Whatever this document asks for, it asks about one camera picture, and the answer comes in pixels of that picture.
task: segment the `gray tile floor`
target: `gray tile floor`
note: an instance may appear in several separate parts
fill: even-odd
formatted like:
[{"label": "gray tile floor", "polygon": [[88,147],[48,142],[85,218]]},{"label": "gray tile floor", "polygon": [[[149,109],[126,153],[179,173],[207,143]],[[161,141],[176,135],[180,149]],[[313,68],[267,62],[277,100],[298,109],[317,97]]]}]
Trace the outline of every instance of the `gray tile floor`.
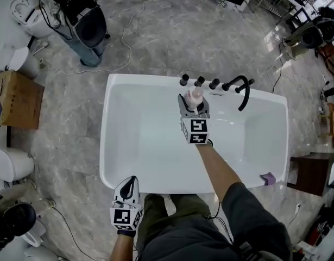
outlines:
[{"label": "gray tile floor", "polygon": [[[133,19],[124,40],[132,49],[129,65],[118,73],[143,73],[192,78],[218,77],[226,82],[239,74],[255,79],[254,89],[272,91],[281,66],[278,44],[289,31],[275,26],[276,17],[264,9],[241,14],[220,8],[215,0],[143,0],[145,11]],[[111,38],[105,41],[103,62],[98,69],[115,70],[129,58],[121,43],[123,28],[142,4],[133,0],[100,0]],[[99,177],[99,137],[105,85],[109,72],[85,72],[79,58],[56,35],[50,46],[37,54],[50,61],[37,77],[45,85],[39,130],[13,129],[12,146],[35,159],[35,181],[42,196],[56,200],[78,245],[93,258],[107,258],[116,231],[110,225],[112,190]],[[289,60],[284,54],[283,76],[275,92],[287,97],[289,152],[300,156],[310,151],[332,151],[327,140],[319,140],[322,75],[333,78],[313,52]],[[300,212],[288,231],[296,243],[305,234],[324,198],[287,189],[284,183],[251,189],[278,220],[288,226],[296,203]],[[201,195],[213,213],[214,194]],[[167,209],[173,206],[166,200]],[[45,243],[69,260],[89,259],[75,247],[62,218],[50,210],[42,222],[47,227]]]}]

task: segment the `white toilet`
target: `white toilet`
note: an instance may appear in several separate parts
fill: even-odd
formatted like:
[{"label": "white toilet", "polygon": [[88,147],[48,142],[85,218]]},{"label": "white toilet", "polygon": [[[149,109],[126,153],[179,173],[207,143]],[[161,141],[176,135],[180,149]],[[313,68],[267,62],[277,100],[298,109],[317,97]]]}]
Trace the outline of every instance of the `white toilet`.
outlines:
[{"label": "white toilet", "polygon": [[0,72],[7,70],[20,72],[33,79],[40,72],[40,63],[28,47],[15,49],[3,43],[0,47]]},{"label": "white toilet", "polygon": [[34,160],[27,153],[15,148],[0,148],[0,179],[12,182],[34,171]]},{"label": "white toilet", "polygon": [[34,247],[39,247],[43,240],[41,236],[46,233],[45,226],[38,220],[35,220],[35,224],[31,230],[26,234],[22,235],[22,239],[25,240],[29,245]]},{"label": "white toilet", "polygon": [[43,38],[53,32],[43,19],[40,10],[29,6],[27,0],[14,0],[10,4],[13,19],[30,35]]}]

